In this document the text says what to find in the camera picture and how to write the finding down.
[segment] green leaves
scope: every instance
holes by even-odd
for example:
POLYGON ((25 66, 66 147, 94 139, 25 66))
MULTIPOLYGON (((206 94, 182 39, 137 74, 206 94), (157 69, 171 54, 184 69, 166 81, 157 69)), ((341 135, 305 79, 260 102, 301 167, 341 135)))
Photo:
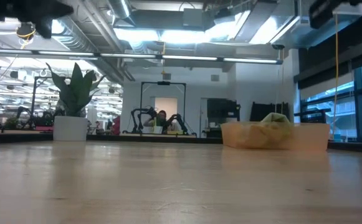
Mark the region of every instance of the green leaves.
POLYGON ((76 63, 74 65, 70 84, 67 85, 66 82, 64 82, 64 78, 59 77, 52 71, 49 64, 47 65, 50 72, 52 73, 52 79, 55 83, 55 86, 60 89, 59 97, 67 106, 66 115, 79 116, 80 111, 89 104, 89 102, 92 100, 93 94, 95 94, 98 90, 92 93, 92 95, 90 95, 90 92, 97 89, 99 83, 105 78, 105 76, 103 76, 99 81, 92 83, 95 72, 90 71, 83 77, 81 68, 76 63))

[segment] glass window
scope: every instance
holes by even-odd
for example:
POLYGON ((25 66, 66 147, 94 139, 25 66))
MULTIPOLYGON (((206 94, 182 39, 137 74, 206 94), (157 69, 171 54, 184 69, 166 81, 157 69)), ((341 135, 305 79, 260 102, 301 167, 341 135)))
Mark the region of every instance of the glass window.
MULTIPOLYGON (((326 113, 326 123, 330 124, 330 133, 333 133, 333 115, 335 102, 334 100, 314 105, 308 105, 308 110, 331 109, 326 113)), ((356 116, 355 116, 355 99, 348 97, 337 100, 336 106, 336 131, 349 138, 356 138, 356 116)))
MULTIPOLYGON (((354 82, 345 83, 343 85, 338 86, 337 88, 337 94, 340 93, 348 93, 354 91, 354 82)), ((319 100, 322 98, 326 98, 329 96, 334 96, 336 93, 336 88, 332 88, 330 90, 324 91, 323 93, 319 93, 315 96, 311 96, 307 99, 307 102, 313 101, 313 100, 319 100)))

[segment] potted plant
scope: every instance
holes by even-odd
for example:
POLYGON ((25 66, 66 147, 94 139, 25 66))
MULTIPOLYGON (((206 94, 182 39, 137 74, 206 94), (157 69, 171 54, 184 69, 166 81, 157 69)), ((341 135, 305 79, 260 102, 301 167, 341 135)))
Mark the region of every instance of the potted plant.
POLYGON ((89 104, 93 94, 97 91, 99 83, 104 76, 93 83, 94 71, 89 71, 82 76, 81 68, 74 65, 70 84, 66 84, 63 77, 48 68, 52 74, 55 86, 60 90, 59 99, 65 105, 65 116, 56 116, 54 124, 55 141, 85 141, 87 138, 88 119, 81 117, 81 111, 89 104))

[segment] white planter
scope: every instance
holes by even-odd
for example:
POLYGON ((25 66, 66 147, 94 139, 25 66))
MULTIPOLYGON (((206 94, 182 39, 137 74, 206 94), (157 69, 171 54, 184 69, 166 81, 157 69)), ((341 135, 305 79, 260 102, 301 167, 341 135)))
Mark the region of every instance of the white planter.
POLYGON ((54 141, 86 141, 87 130, 87 118, 56 116, 54 141))

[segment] table surface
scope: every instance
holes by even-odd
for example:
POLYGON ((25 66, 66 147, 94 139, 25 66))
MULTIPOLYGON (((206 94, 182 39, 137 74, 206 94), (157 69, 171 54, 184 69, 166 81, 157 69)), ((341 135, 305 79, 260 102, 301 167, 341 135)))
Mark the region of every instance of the table surface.
POLYGON ((362 154, 0 144, 0 223, 362 223, 362 154))

